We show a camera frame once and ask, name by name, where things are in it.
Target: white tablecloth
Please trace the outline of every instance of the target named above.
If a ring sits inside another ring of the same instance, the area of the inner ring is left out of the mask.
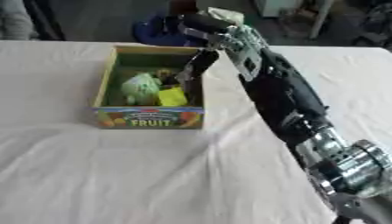
[[[203,130],[102,130],[89,108],[110,43],[0,42],[0,222],[329,224],[225,54],[205,75]],[[392,145],[392,54],[273,47],[349,141]]]

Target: white cabinet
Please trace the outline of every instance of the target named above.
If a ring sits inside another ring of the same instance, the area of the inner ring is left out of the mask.
[[[276,18],[281,9],[295,9],[302,0],[254,0],[260,15],[266,18]]]

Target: cardboard box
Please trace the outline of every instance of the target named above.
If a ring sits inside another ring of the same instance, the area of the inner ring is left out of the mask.
[[[107,129],[199,129],[204,118],[203,95],[186,107],[126,106],[120,85],[132,75],[161,68],[181,71],[196,48],[117,46],[111,53],[94,103],[98,123]]]

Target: yellow toy block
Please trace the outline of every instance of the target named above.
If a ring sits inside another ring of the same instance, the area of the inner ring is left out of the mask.
[[[158,97],[163,107],[180,107],[188,103],[181,87],[159,91]]]

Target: black robotic forearm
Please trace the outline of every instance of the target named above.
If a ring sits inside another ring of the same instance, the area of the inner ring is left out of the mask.
[[[255,29],[199,15],[183,19],[184,34],[209,42],[204,51],[226,50],[263,120],[339,216],[335,223],[392,223],[390,209],[375,200],[392,183],[389,155],[367,140],[346,144],[327,120],[326,106],[312,87],[290,62],[270,50]]]

